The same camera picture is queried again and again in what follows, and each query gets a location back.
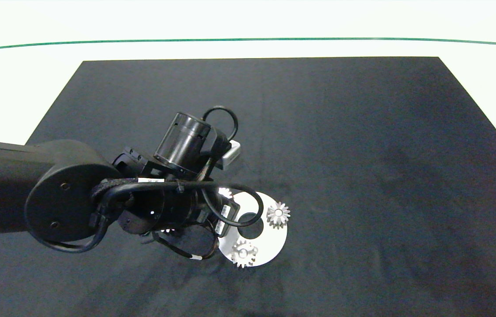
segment gear teeth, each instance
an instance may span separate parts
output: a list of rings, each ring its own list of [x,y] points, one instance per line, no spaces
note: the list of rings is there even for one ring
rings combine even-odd
[[[284,225],[289,221],[289,217],[289,207],[280,201],[268,207],[268,212],[266,213],[268,223],[274,229],[284,228]]]
[[[246,267],[254,266],[257,251],[257,247],[254,247],[251,242],[238,239],[233,246],[230,260],[236,267],[245,269]]]

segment black mat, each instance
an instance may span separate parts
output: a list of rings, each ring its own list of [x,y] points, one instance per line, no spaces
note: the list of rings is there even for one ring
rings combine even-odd
[[[84,62],[28,144],[153,153],[217,104],[243,152],[214,178],[292,210],[276,259],[190,261],[116,224],[85,254],[0,235],[0,316],[496,316],[496,130],[438,58]]]

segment white sticker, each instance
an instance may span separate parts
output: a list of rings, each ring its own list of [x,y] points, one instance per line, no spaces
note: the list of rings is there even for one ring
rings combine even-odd
[[[165,180],[163,178],[144,178],[139,177],[139,183],[163,183]]]
[[[230,213],[230,206],[228,205],[224,205],[222,207],[222,211],[220,212],[220,214],[224,217],[224,218],[227,218],[228,217],[228,213]],[[222,234],[222,230],[224,229],[224,223],[222,221],[218,221],[218,223],[216,224],[216,227],[214,227],[214,231],[218,234],[218,235],[221,235]]]

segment metal gear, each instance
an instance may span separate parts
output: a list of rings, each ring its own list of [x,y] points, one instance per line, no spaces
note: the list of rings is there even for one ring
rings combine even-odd
[[[232,246],[232,263],[242,269],[247,266],[253,266],[256,261],[257,247],[254,247],[251,242],[238,239]]]
[[[290,210],[284,203],[278,202],[268,207],[268,223],[274,228],[283,228],[290,217]]]
[[[231,199],[232,198],[232,192],[230,191],[230,189],[226,188],[226,187],[220,187],[218,189],[218,193],[228,199]]]

